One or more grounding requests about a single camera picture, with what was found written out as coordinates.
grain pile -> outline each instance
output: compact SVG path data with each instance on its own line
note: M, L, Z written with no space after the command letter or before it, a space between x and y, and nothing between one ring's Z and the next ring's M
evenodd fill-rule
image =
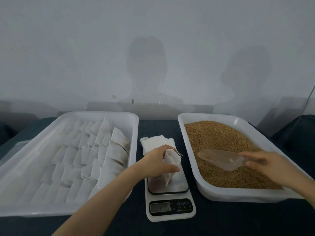
M200 174L206 182L226 188L282 189L266 176L247 167L226 171L198 157L197 152L205 148L231 152L261 150L237 130L213 121L185 124L185 128Z

digital kitchen scale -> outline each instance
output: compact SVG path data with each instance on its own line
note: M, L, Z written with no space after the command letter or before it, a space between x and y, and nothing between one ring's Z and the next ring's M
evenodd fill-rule
M180 172L175 173L165 186L163 175L146 178L146 212L151 222L187 219L196 214L196 206L180 164Z

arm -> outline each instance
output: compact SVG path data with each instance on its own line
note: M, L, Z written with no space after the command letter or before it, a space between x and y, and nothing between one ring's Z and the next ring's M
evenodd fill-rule
M265 164L247 161L246 166L266 175L273 182L288 187L315 209L315 181L303 174L288 159L275 152L241 152L239 155L266 160Z
M163 162L163 155L173 147L164 145L150 151L128 167L111 183L75 212L53 235L103 235L132 188L142 179L179 168Z

table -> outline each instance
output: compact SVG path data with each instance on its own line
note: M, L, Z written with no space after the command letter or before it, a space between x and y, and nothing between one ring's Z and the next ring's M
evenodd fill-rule
M16 142L33 138L54 119L41 119L27 127L0 147L0 158ZM276 204L260 204L215 202L204 198L196 187L177 120L139 121L137 161L143 157L140 138L158 135L173 138L177 150L183 154L181 163L196 205L196 215L191 219L150 222L146 215L142 180L133 188L105 235L314 235L315 210L305 200L289 199ZM3 217L0 218L0 234L51 235L68 218Z

plastic scoop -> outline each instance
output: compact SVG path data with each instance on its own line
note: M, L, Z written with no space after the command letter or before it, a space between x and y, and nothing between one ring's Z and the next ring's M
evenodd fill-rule
M251 157L244 157L241 155L238 155L235 152L229 152L229 151L222 151L222 150L216 150L216 149L202 149L197 153L197 155L207 161L210 162L213 165L216 165L217 167L220 167L224 170L236 170L240 166L244 166L245 162L247 161L255 161L259 163L266 163L263 159L255 159Z

